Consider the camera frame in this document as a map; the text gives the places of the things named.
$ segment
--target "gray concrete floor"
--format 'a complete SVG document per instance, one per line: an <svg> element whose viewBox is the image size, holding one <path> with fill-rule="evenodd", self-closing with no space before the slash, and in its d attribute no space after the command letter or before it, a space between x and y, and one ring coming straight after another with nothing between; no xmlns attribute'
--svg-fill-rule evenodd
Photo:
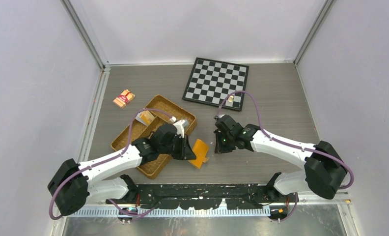
<svg viewBox="0 0 389 236"><path fill-rule="evenodd" d="M247 91L258 101L263 124L268 131L306 143L319 141L307 106L297 70L293 64L250 64ZM209 161L200 170L187 161L171 160L155 180L136 169L130 175L135 183L266 183L275 172L293 172L294 165L263 153L236 150L214 154L213 119L217 108L182 100L191 65L150 65L112 67L94 134L89 160L113 152L111 142L129 124L132 115L160 94L194 114L197 127L191 144L202 139L210 144ZM112 101L123 90L136 97L124 109ZM257 124L255 108L246 97L241 112L223 110L241 125Z"/></svg>

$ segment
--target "black square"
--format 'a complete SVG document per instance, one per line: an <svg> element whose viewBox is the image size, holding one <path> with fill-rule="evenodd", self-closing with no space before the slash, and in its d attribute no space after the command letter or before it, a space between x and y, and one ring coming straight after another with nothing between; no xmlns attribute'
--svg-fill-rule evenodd
<svg viewBox="0 0 389 236"><path fill-rule="evenodd" d="M205 99L207 102L212 102L213 100L213 97L209 97L209 96L206 96L206 99Z"/></svg>

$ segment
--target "robotic arm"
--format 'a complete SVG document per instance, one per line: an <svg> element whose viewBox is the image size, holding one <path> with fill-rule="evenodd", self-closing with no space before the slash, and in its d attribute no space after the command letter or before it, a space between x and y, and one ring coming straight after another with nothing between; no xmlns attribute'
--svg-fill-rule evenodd
<svg viewBox="0 0 389 236"><path fill-rule="evenodd" d="M275 173L266 185L269 200L277 201L282 195L302 191L312 191L322 198L333 199L347 174L343 166L317 153L321 151L341 160L327 142L306 144L269 132L265 135L260 127L253 124L243 127L228 115L215 117L215 120L215 153L232 152L236 148L264 152L302 169L289 174Z"/></svg>
<svg viewBox="0 0 389 236"><path fill-rule="evenodd" d="M69 159L60 166L48 185L51 195L73 173L86 169L68 181L56 196L55 203L61 215L73 214L85 204L106 199L134 199L137 187L127 175L104 180L123 170L154 161L160 154L170 154L177 160L194 160L196 155L189 145L185 128L187 120L163 124L149 137L134 140L126 149L116 151L95 160L76 163Z"/></svg>

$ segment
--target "black chessboard frame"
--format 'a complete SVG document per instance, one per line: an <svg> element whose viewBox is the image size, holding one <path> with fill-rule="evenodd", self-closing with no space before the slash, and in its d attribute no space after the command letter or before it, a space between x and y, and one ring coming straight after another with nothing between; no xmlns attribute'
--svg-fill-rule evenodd
<svg viewBox="0 0 389 236"><path fill-rule="evenodd" d="M192 99L192 98L186 98L186 93L188 92L190 82L192 81L192 78L193 78L193 73L195 72L196 65L197 65L199 60L205 60L205 61L210 61L210 62L215 62L215 63L221 63L221 64L228 64L228 65L245 67L246 68L246 72L245 72L245 78L244 78L244 84L243 84L243 89L242 90L246 89L246 87L247 87L247 78L248 78L248 71L250 69L250 67L248 65L234 64L234 63L230 63L230 62L219 61L219 60L212 60L212 59L205 59L205 58L196 58L196 60L194 61L192 72L190 73L190 77L189 77L189 79L187 81L187 85L186 85L186 88L185 88L184 93L183 93L183 97L182 97L183 100L191 101L191 102L197 102L197 103L201 103L201 104L205 104L205 105L210 105L210 106L215 106L215 107L219 107L219 104L215 104L215 103L212 103L212 102L201 101L201 100ZM243 106L243 103L244 103L244 96L245 96L245 94L241 93L241 100L240 100L239 108L230 107L230 106L226 106L226 105L223 105L222 107L240 112L240 111L242 111L242 106Z"/></svg>

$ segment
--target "orange box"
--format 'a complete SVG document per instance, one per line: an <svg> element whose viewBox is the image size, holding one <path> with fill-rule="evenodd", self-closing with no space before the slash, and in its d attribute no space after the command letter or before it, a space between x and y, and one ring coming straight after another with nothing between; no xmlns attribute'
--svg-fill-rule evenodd
<svg viewBox="0 0 389 236"><path fill-rule="evenodd" d="M135 94L129 92L128 89L124 90L118 97L113 101L118 107L124 108L132 99L134 99Z"/></svg>

